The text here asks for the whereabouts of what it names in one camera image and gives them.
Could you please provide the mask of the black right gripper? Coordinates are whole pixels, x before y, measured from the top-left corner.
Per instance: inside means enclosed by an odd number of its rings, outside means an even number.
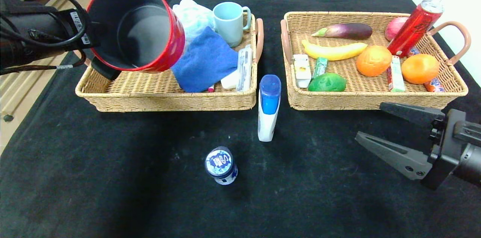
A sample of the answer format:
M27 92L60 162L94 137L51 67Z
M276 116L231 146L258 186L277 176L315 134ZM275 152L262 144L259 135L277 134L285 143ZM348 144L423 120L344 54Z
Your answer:
M380 103L380 110L430 130L433 147L429 157L421 151L357 132L355 140L410 180L421 180L436 190L451 175L480 187L481 156L479 123L466 120L466 113L451 109Z

